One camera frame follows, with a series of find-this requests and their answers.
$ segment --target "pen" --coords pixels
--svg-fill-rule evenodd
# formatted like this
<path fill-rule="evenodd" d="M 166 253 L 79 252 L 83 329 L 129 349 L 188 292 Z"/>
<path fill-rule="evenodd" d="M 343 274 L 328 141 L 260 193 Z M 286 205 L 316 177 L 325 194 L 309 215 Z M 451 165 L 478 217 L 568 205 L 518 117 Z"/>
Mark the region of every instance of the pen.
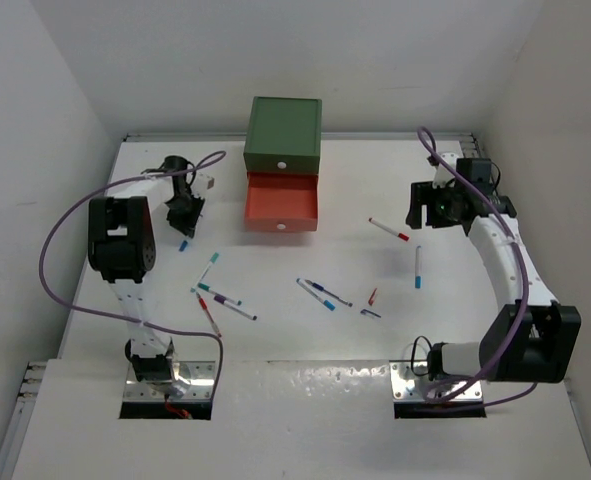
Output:
<path fill-rule="evenodd" d="M 328 295 L 329 297 L 333 297 L 335 300 L 337 300 L 338 302 L 343 303 L 344 305 L 348 305 L 349 307 L 352 307 L 353 304 L 351 302 L 347 302 L 346 300 L 342 300 L 341 298 L 339 298 L 337 295 L 335 295 L 334 293 L 329 292 L 328 290 L 326 290 L 324 287 L 322 287 L 319 283 L 315 283 L 315 282 L 311 282 L 310 280 L 304 280 L 306 283 L 308 283 L 311 287 L 313 287 L 316 290 L 319 290 L 320 292 L 324 292 L 326 295 Z"/>
<path fill-rule="evenodd" d="M 306 290 L 309 294 L 311 294 L 313 296 L 313 298 L 315 298 L 315 300 L 317 300 L 319 303 L 321 303 L 322 305 L 324 305 L 331 312 L 333 310 L 335 310 L 335 305 L 333 305 L 328 300 L 324 300 L 322 297 L 320 297 L 319 295 L 317 295 L 313 290 L 311 290 L 310 288 L 308 288 L 305 284 L 301 283 L 299 278 L 297 279 L 297 284 L 300 287 L 302 287 L 304 290 Z"/>
<path fill-rule="evenodd" d="M 208 305 L 206 305 L 206 302 L 200 296 L 199 293 L 195 292 L 195 295 L 197 295 L 197 300 L 199 301 L 199 304 L 202 306 L 202 310 L 204 310 L 204 313 L 206 313 L 206 317 L 208 318 L 208 321 L 211 322 L 211 327 L 213 327 L 213 331 L 215 332 L 215 335 L 217 335 L 218 337 L 221 337 L 222 332 L 219 331 L 219 327 L 215 323 L 215 320 L 213 320 L 213 316 L 211 315 L 211 312 L 208 310 Z"/>
<path fill-rule="evenodd" d="M 206 285 L 205 283 L 202 282 L 198 282 L 197 283 L 197 287 L 204 290 L 205 292 L 211 293 L 215 296 L 219 295 L 220 297 L 224 297 L 226 300 L 228 300 L 231 303 L 234 303 L 235 305 L 241 305 L 242 301 L 241 300 L 233 300 L 230 297 L 227 297 L 226 295 L 224 295 L 223 293 L 219 293 L 216 292 L 215 290 L 213 290 L 213 288 L 210 285 Z"/>
<path fill-rule="evenodd" d="M 257 315 L 250 315 L 250 314 L 246 313 L 244 310 L 241 310 L 241 309 L 231 305 L 230 303 L 228 303 L 229 300 L 222 295 L 215 295 L 214 299 L 217 303 L 224 305 L 226 308 L 230 308 L 234 312 L 239 313 L 242 317 L 246 317 L 249 320 L 257 320 Z"/>
<path fill-rule="evenodd" d="M 202 280 L 204 280 L 204 277 L 206 276 L 206 274 L 208 273 L 208 271 L 211 269 L 211 267 L 213 265 L 215 265 L 215 262 L 217 261 L 217 257 L 219 257 L 219 253 L 215 252 L 212 256 L 211 259 L 208 261 L 208 263 L 206 264 L 206 267 L 204 267 L 204 271 L 202 272 L 202 274 L 197 278 L 197 281 L 193 284 L 193 286 L 191 287 L 191 293 L 195 292 L 196 288 L 197 288 L 197 284 L 200 283 Z"/>
<path fill-rule="evenodd" d="M 408 242 L 410 240 L 410 237 L 408 235 L 405 235 L 401 232 L 396 232 L 395 230 L 393 230 L 390 227 L 387 227 L 386 225 L 384 225 L 381 222 L 378 222 L 377 220 L 375 220 L 373 217 L 368 219 L 369 222 L 371 222 L 373 225 L 375 225 L 376 227 L 381 228 L 382 230 L 384 230 L 385 232 L 390 233 L 391 235 L 395 235 L 398 238 L 401 238 L 402 240 L 404 240 L 405 242 Z"/>
<path fill-rule="evenodd" d="M 373 293 L 371 293 L 370 298 L 368 299 L 368 304 L 372 307 L 373 304 L 375 303 L 375 299 L 377 298 L 377 288 L 375 288 L 375 290 L 373 290 Z"/>
<path fill-rule="evenodd" d="M 415 249 L 415 288 L 422 286 L 422 247 Z"/>
<path fill-rule="evenodd" d="M 377 317 L 377 318 L 382 318 L 381 315 L 376 314 L 375 312 L 371 312 L 370 310 L 366 310 L 365 308 L 362 309 L 361 312 L 362 315 L 366 315 L 367 317 Z"/>

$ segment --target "purple cable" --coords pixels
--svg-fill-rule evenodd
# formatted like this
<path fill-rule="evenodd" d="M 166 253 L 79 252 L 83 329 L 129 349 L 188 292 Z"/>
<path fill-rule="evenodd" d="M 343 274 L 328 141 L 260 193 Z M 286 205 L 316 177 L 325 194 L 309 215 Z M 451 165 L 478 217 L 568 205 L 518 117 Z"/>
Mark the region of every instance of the purple cable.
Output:
<path fill-rule="evenodd" d="M 141 320 L 134 318 L 134 317 L 129 317 L 127 315 L 119 315 L 116 313 L 105 312 L 103 310 L 95 310 L 92 308 L 80 307 L 79 305 L 74 305 L 72 302 L 69 302 L 69 301 L 64 300 L 63 298 L 57 296 L 57 294 L 55 292 L 53 292 L 53 290 L 51 290 L 51 288 L 48 286 L 48 283 L 46 281 L 46 275 L 44 274 L 44 263 L 46 261 L 46 252 L 48 251 L 48 247 L 50 246 L 51 241 L 53 240 L 53 237 L 55 236 L 55 233 L 57 233 L 57 230 L 59 230 L 59 228 L 62 226 L 62 224 L 68 219 L 68 217 L 71 216 L 71 214 L 75 210 L 77 210 L 84 203 L 86 203 L 88 200 L 95 197 L 96 195 L 104 193 L 109 188 L 117 187 L 119 185 L 124 185 L 125 183 L 139 182 L 142 180 L 148 180 L 148 179 L 154 179 L 154 178 L 184 176 L 184 175 L 187 175 L 187 174 L 192 173 L 194 171 L 201 170 L 203 168 L 208 168 L 211 165 L 215 165 L 217 162 L 221 161 L 225 156 L 226 156 L 226 152 L 223 150 L 219 150 L 217 152 L 213 152 L 213 153 L 207 155 L 206 157 L 204 157 L 202 160 L 200 160 L 200 162 L 197 164 L 197 166 L 195 168 L 188 168 L 186 170 L 181 170 L 179 172 L 155 173 L 155 174 L 138 175 L 135 177 L 123 178 L 122 180 L 117 180 L 117 181 L 111 182 L 101 188 L 98 188 L 97 190 L 92 191 L 88 195 L 85 195 L 80 200 L 75 202 L 68 210 L 66 210 L 66 212 L 64 212 L 64 214 L 60 217 L 60 219 L 57 220 L 57 222 L 55 223 L 55 225 L 53 226 L 51 231 L 48 232 L 48 235 L 46 235 L 46 240 L 44 240 L 44 244 L 42 245 L 42 251 L 39 254 L 39 281 L 42 284 L 42 288 L 44 289 L 46 294 L 49 297 L 51 297 L 51 299 L 53 301 L 55 301 L 55 303 L 58 303 L 58 304 L 62 305 L 63 307 L 66 307 L 70 310 L 75 310 L 77 312 L 82 312 L 82 313 L 88 313 L 90 315 L 98 315 L 101 317 L 115 318 L 117 320 L 123 320 L 125 322 L 130 322 L 130 323 L 142 323 Z M 213 393 L 211 394 L 211 401 L 212 401 L 213 398 L 215 397 L 215 391 L 216 391 L 217 385 L 219 383 L 219 374 L 222 370 L 222 361 L 224 359 L 224 345 L 222 344 L 221 340 L 219 338 L 217 338 L 215 335 L 210 334 L 210 333 L 183 332 L 181 330 L 171 330 L 171 329 L 161 327 L 159 325 L 155 325 L 155 324 L 149 323 L 149 322 L 144 322 L 144 324 L 146 326 L 152 328 L 153 330 L 159 330 L 159 331 L 166 332 L 166 333 L 173 333 L 175 335 L 183 335 L 183 336 L 188 336 L 188 337 L 209 337 L 209 338 L 213 338 L 214 340 L 217 341 L 217 343 L 219 344 L 219 359 L 220 359 L 220 361 L 219 361 L 219 366 L 217 368 L 217 376 L 215 377 L 215 383 L 213 384 Z"/>
<path fill-rule="evenodd" d="M 515 235 L 511 231 L 511 229 L 508 226 L 508 224 L 506 223 L 506 221 L 502 218 L 502 215 L 499 213 L 499 211 L 497 210 L 495 205 L 493 205 L 493 203 L 488 198 L 486 198 L 486 195 L 484 195 L 472 183 L 470 183 L 468 180 L 466 180 L 466 178 L 464 178 L 462 175 L 460 175 L 453 167 L 451 167 L 448 163 L 446 163 L 444 161 L 444 159 L 439 155 L 439 153 L 437 153 L 436 144 L 435 144 L 435 137 L 433 136 L 431 131 L 426 127 L 419 127 L 417 129 L 417 137 L 418 137 L 419 141 L 422 143 L 422 145 L 424 146 L 424 148 L 426 148 L 426 150 L 428 150 L 428 152 L 431 154 L 431 157 L 436 162 L 438 162 L 446 170 L 448 170 L 448 172 L 451 175 L 453 175 L 453 177 L 455 179 L 457 179 L 458 182 L 462 183 L 462 185 L 464 185 L 471 193 L 473 193 L 476 197 L 478 197 L 480 199 L 480 201 L 482 201 L 482 203 L 484 203 L 484 205 L 486 207 L 488 207 L 488 209 L 497 218 L 497 221 L 499 222 L 500 226 L 502 227 L 504 234 L 507 237 L 510 237 L 514 240 Z M 516 243 L 512 243 L 511 246 L 513 247 L 513 252 L 515 253 L 515 258 L 517 260 L 517 264 L 520 269 L 521 280 L 522 280 L 522 299 L 519 304 L 519 308 L 517 309 L 517 314 L 515 315 L 515 320 L 513 321 L 513 325 L 511 325 L 511 328 L 509 329 L 508 333 L 506 334 L 506 337 L 504 338 L 504 340 L 502 340 L 502 343 L 497 348 L 497 351 L 493 354 L 493 356 L 490 358 L 490 360 L 488 362 L 486 362 L 485 365 L 482 366 L 482 368 L 480 369 L 479 372 L 477 372 L 471 378 L 466 380 L 466 383 L 464 383 L 464 385 L 462 385 L 461 387 L 459 387 L 456 390 L 453 390 L 449 394 L 442 396 L 441 398 L 426 398 L 425 401 L 427 403 L 449 402 L 450 400 L 454 399 L 458 395 L 464 393 L 466 390 L 468 390 L 470 387 L 472 387 L 479 380 L 483 380 L 486 377 L 486 375 L 490 372 L 490 370 L 497 364 L 497 362 L 499 362 L 500 358 L 502 358 L 502 355 L 504 355 L 506 350 L 508 350 L 508 347 L 510 346 L 511 342 L 513 341 L 513 338 L 517 334 L 517 331 L 519 330 L 522 319 L 524 318 L 524 313 L 526 312 L 526 308 L 528 307 L 529 288 L 528 288 L 528 274 L 526 273 L 526 264 L 524 262 L 524 257 L 522 256 L 522 252 L 519 248 L 519 245 L 517 245 Z M 442 387 L 445 385 L 449 385 L 451 383 L 452 382 L 450 382 L 449 380 L 445 380 L 442 382 L 436 382 L 434 385 L 432 385 L 428 389 L 428 391 L 430 392 L 436 388 L 439 388 L 439 387 Z"/>
<path fill-rule="evenodd" d="M 501 405 L 502 403 L 512 402 L 513 400 L 519 400 L 520 398 L 523 398 L 526 395 L 532 393 L 533 390 L 535 390 L 535 388 L 537 388 L 537 384 L 533 383 L 530 387 L 528 387 L 523 392 L 520 392 L 520 393 L 510 396 L 510 397 L 502 398 L 500 400 L 494 400 L 492 402 L 484 403 L 483 405 L 464 405 L 461 407 L 448 407 L 448 408 L 445 408 L 444 410 L 423 409 L 422 411 L 427 412 L 427 413 L 428 412 L 430 412 L 430 413 L 457 413 L 457 412 L 467 412 L 469 410 L 479 410 L 480 407 L 484 407 L 484 408 L 494 407 L 496 405 Z"/>

